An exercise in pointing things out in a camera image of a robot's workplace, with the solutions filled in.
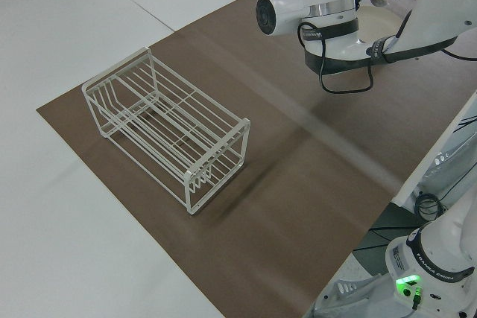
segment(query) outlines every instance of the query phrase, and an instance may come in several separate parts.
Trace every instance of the white tabletop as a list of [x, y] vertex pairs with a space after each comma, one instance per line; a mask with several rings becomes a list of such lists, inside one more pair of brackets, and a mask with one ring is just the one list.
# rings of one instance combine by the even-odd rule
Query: white tabletop
[[222, 317], [35, 109], [234, 0], [0, 0], [0, 317]]

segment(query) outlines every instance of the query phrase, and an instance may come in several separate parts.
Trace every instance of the white wire rack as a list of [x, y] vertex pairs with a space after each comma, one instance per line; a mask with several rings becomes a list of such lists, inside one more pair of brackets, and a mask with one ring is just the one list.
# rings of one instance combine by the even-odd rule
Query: white wire rack
[[87, 81], [83, 93], [108, 138], [189, 214], [243, 165], [240, 119], [143, 48]]

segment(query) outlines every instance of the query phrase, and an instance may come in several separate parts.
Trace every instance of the illuminated green indicator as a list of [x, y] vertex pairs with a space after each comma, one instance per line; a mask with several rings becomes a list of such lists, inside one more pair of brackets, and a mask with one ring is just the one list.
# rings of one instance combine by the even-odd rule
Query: illuminated green indicator
[[408, 276], [408, 277], [403, 277], [401, 279], [397, 279], [396, 280], [397, 290], [400, 293], [402, 293], [406, 287], [415, 285], [419, 280], [420, 280], [420, 277], [418, 275], [411, 275], [411, 276]]

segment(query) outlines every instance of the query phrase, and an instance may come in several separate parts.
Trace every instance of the brown paper sheet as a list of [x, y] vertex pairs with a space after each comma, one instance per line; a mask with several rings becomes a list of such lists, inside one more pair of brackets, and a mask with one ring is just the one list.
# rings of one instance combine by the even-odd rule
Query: brown paper sheet
[[[403, 182], [475, 90], [476, 68], [433, 54], [375, 67], [370, 92], [329, 95], [295, 35], [260, 33], [255, 3], [151, 47], [252, 123], [243, 170], [194, 217], [100, 137], [80, 87], [38, 111], [227, 318], [301, 317], [395, 194], [356, 158]], [[361, 86], [367, 74], [325, 80]]]

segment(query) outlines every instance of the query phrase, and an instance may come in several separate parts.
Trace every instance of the dish rack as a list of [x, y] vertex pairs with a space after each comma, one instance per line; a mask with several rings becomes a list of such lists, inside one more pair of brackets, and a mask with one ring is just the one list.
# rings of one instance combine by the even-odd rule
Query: dish rack
[[87, 81], [82, 90], [101, 135], [189, 214], [244, 163], [250, 121], [190, 84], [148, 48]]

